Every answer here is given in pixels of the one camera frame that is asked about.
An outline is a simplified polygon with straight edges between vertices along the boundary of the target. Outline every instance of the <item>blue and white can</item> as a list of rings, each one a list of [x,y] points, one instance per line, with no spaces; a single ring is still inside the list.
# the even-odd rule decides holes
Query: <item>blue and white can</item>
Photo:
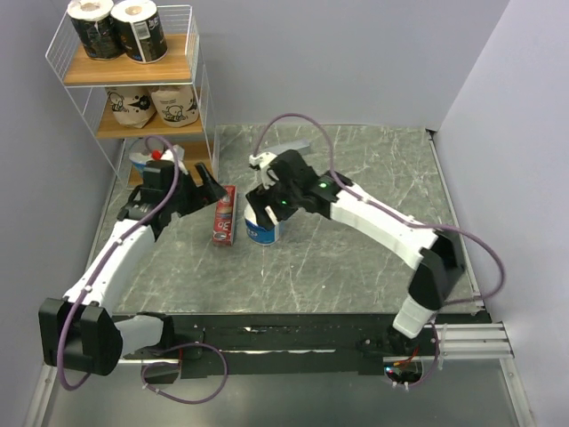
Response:
[[[245,207],[244,218],[245,226],[247,227],[247,236],[259,245],[272,245],[281,235],[280,223],[278,223],[272,230],[265,230],[260,225],[257,225],[255,212],[248,203]]]

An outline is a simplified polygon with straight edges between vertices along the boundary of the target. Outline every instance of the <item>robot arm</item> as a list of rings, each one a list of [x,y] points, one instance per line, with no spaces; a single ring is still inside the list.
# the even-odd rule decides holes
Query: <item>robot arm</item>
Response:
[[[177,149],[179,158],[182,158],[183,152],[180,147]],[[115,323],[112,310],[132,270],[150,252],[154,242],[170,223],[172,214],[192,214],[226,194],[203,164],[196,165],[203,182],[201,186],[196,185],[181,162],[179,166],[181,173],[178,184],[168,203],[147,224],[122,241],[120,237],[157,206],[172,186],[172,153],[167,151],[162,159],[147,163],[142,175],[143,183],[132,191],[117,217],[110,239],[91,267],[62,299],[48,298],[42,304],[39,322],[46,364],[56,366],[63,322],[84,289],[84,283],[106,256],[108,248],[117,241],[118,247],[105,263],[73,319],[65,345],[64,366],[86,373],[108,375],[126,354],[149,346],[167,348],[172,345],[171,318],[159,313],[141,313]]]
[[[257,224],[271,230],[299,208],[344,223],[387,247],[414,270],[408,295],[397,313],[393,328],[415,338],[440,310],[464,271],[464,257],[457,236],[433,229],[415,229],[385,212],[360,201],[342,189],[330,173],[318,176],[294,150],[278,156],[262,153],[250,157],[260,171],[261,185],[247,194]],[[374,200],[408,223],[410,216],[382,204],[345,176],[341,181],[362,196]]]

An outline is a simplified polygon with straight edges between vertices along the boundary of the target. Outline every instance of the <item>toothpaste box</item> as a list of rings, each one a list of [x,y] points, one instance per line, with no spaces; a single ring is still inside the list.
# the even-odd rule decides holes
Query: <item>toothpaste box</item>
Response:
[[[237,188],[235,185],[224,185],[223,188],[228,194],[215,207],[212,241],[215,245],[231,246],[235,230]]]

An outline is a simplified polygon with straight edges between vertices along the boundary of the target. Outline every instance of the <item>wooden shelf board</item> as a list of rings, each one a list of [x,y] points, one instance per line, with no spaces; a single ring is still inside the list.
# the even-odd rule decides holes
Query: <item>wooden shelf board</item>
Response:
[[[197,174],[194,165],[196,163],[202,162],[207,167],[207,170],[212,173],[212,163],[210,162],[210,156],[207,151],[207,144],[205,141],[186,141],[177,142],[184,149],[184,165],[188,169],[190,175],[196,182],[196,184],[201,185],[202,179]],[[134,167],[131,167],[131,173],[128,177],[128,186],[136,187],[142,184],[142,177]]]
[[[92,60],[79,44],[63,83],[68,86],[190,83],[186,35],[167,34],[166,43],[166,56],[150,64],[140,64],[124,53],[113,60]]]
[[[147,135],[193,135],[203,133],[202,119],[198,118],[194,123],[182,127],[170,127],[165,125],[158,113],[141,129],[120,125],[113,115],[110,103],[107,102],[103,116],[100,120],[97,138],[137,138]]]

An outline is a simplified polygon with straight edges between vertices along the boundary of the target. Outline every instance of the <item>table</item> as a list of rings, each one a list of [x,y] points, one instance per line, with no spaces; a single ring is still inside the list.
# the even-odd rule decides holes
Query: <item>table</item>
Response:
[[[228,125],[220,133],[222,184],[236,184],[236,238],[232,247],[212,244],[214,206],[176,219],[154,251],[133,272],[115,313],[295,313],[397,312],[412,271],[367,236],[315,214],[296,213],[272,246],[254,244],[245,232],[244,194],[257,186],[248,167],[258,125]],[[336,169],[379,200],[423,222],[453,223],[429,135],[421,129],[329,125]],[[307,163],[327,170],[327,148],[309,125],[276,125],[265,147],[307,139]],[[126,159],[121,168],[129,172]],[[130,190],[118,181],[108,204],[97,247],[110,235],[118,209]],[[472,295],[465,274],[453,296]],[[474,303],[448,312],[473,313]]]

